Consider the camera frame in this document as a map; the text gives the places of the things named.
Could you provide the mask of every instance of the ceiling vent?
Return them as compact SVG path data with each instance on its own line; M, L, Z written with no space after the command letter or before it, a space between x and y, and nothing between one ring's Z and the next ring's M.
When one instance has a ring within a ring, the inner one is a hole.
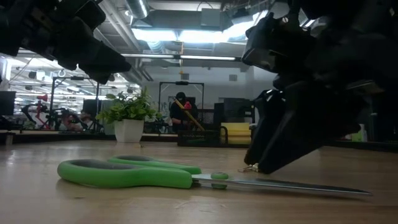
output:
M189 73L181 74L181 80L189 80Z
M229 80L231 82L236 82L238 80L238 75L229 75Z

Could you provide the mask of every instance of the potted plant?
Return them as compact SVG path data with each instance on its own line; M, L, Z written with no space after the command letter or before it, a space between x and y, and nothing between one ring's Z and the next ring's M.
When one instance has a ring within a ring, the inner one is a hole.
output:
M160 116L150 107L146 87L135 97L127 97L121 92L117 96L107 94L106 98L113 100L114 105L101 111L96 118L104 119L108 124L114 123L114 133L119 142L139 142L145 119Z

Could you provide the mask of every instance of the table surface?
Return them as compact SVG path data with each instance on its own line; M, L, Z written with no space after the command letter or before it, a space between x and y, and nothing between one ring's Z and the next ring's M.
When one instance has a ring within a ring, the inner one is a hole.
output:
M244 149L177 147L174 143L65 141L0 147L1 223L396 223L398 154L324 147L271 175L239 173ZM69 159L151 156L193 164L203 173L277 179L367 190L373 197L209 185L96 189L60 180Z

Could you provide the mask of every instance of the yellow object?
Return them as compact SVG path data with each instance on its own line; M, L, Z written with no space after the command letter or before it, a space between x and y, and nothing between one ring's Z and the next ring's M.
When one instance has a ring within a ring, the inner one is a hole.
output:
M181 110L183 110L183 111L185 112L185 114L187 114L187 116L189 117L189 119L191 119L191 121L194 122L195 125L198 126L198 128L200 129L200 131L204 131L204 130L205 130L205 129L199 124L199 122L198 122L195 118L193 118L193 116L189 113L189 111L184 110L184 106L182 106L182 104L181 104L178 100L175 100L174 102L181 108Z
M228 130L228 144L250 144L249 123L222 123L221 125Z

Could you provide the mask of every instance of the green plant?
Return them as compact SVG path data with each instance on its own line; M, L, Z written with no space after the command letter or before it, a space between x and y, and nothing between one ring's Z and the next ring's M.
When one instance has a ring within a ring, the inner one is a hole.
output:
M141 94L129 99L123 95L123 92L117 96L107 94L106 98L113 100L114 105L108 110L101 111L96 119L105 119L108 124L124 119L145 120L146 118L160 117L160 114L150 107L150 96L146 87L141 91Z

